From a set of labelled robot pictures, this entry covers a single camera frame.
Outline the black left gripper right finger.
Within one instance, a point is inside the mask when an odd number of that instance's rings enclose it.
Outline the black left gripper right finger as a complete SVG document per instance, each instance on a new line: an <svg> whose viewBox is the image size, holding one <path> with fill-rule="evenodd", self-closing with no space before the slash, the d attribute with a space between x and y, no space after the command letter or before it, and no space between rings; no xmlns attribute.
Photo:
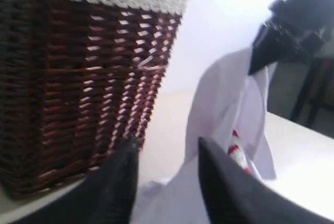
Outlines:
<svg viewBox="0 0 334 224"><path fill-rule="evenodd" d="M275 193L211 138L199 138L199 182L210 223L331 223Z"/></svg>

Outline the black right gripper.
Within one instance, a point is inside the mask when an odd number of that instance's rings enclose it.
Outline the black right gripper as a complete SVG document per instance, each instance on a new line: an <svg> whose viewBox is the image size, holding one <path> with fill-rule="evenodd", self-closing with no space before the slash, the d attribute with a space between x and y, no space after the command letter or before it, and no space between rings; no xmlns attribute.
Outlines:
<svg viewBox="0 0 334 224"><path fill-rule="evenodd" d="M270 10L276 23L260 27L249 75L287 58L308 61L329 40L325 31L333 23L333 0L276 0Z"/></svg>

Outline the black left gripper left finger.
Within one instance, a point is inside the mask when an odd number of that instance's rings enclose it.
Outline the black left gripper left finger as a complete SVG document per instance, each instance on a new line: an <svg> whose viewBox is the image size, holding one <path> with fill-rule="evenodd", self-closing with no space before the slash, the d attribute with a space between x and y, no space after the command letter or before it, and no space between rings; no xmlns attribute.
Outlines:
<svg viewBox="0 0 334 224"><path fill-rule="evenodd" d="M139 141L130 137L103 166L20 223L129 223L138 183Z"/></svg>

